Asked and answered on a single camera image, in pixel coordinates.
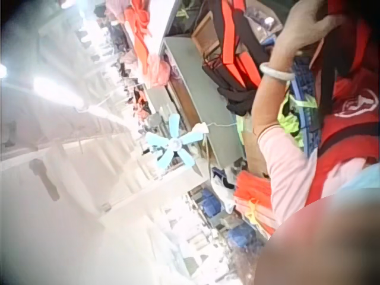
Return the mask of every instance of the red vest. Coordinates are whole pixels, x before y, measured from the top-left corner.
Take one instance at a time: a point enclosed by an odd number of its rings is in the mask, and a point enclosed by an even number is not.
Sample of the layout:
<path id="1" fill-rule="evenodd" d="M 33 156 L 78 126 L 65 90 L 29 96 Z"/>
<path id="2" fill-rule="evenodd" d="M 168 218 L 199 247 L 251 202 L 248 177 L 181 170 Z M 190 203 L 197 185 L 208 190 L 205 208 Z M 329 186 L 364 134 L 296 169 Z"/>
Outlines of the red vest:
<path id="1" fill-rule="evenodd" d="M 322 197 L 328 173 L 339 163 L 362 157 L 379 160 L 379 81 L 364 68 L 334 87 L 334 111 L 325 118 L 318 160 L 306 205 Z"/>

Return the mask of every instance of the pink sleeve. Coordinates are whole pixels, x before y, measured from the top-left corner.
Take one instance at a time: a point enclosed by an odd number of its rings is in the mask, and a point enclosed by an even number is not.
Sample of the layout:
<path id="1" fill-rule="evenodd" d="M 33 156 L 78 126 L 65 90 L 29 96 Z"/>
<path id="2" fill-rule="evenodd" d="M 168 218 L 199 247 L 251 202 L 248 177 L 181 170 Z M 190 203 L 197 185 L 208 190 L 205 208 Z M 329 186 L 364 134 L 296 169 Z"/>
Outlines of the pink sleeve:
<path id="1" fill-rule="evenodd" d="M 316 151 L 310 160 L 293 137 L 279 126 L 266 129 L 258 138 L 271 179 L 271 202 L 279 224 L 305 206 L 315 174 Z"/>

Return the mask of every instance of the light blue fan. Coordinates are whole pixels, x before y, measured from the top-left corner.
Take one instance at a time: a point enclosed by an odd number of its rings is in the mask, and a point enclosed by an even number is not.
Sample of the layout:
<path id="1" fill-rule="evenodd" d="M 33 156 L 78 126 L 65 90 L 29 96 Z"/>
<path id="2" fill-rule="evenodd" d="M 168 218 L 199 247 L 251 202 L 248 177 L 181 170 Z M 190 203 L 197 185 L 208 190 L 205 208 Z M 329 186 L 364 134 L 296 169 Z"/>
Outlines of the light blue fan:
<path id="1" fill-rule="evenodd" d="M 174 152 L 177 152 L 179 157 L 188 166 L 192 167 L 195 160 L 192 156 L 182 148 L 185 144 L 191 144 L 203 139 L 201 132 L 189 132 L 179 138 L 179 120 L 178 114 L 171 114 L 169 117 L 169 132 L 171 139 L 163 138 L 159 135 L 148 132 L 145 136 L 147 143 L 151 146 L 164 147 L 166 149 L 164 155 L 158 160 L 159 168 L 166 169 L 174 157 Z"/>

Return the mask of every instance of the white bangle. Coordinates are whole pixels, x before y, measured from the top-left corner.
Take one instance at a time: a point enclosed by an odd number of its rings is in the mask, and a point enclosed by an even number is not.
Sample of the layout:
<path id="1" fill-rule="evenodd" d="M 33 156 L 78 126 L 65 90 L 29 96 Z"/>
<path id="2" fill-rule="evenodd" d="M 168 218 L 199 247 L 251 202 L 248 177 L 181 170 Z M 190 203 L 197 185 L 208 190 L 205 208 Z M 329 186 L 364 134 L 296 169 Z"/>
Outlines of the white bangle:
<path id="1" fill-rule="evenodd" d="M 273 68 L 270 68 L 268 66 L 268 62 L 264 62 L 263 64 L 261 64 L 260 70 L 265 75 L 269 75 L 270 77 L 273 77 L 275 79 L 282 80 L 282 81 L 292 81 L 296 78 L 296 75 L 293 72 L 283 72 L 283 71 L 278 71 Z"/>

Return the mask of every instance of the blue crate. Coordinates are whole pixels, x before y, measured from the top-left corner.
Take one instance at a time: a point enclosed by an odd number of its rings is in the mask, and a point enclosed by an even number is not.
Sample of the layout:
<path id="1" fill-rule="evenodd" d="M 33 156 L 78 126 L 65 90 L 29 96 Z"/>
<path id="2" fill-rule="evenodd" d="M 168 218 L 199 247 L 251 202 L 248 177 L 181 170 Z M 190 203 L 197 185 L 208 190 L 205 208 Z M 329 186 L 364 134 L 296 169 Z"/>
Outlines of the blue crate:
<path id="1" fill-rule="evenodd" d="M 293 71 L 296 75 L 292 81 L 292 90 L 296 100 L 305 101 L 306 94 L 315 97 L 314 77 L 309 70 L 310 60 L 305 57 L 297 57 L 294 60 Z M 303 137 L 303 151 L 310 156 L 318 147 L 321 140 L 321 132 L 318 127 L 318 111 L 312 108 L 299 108 L 300 129 Z"/>

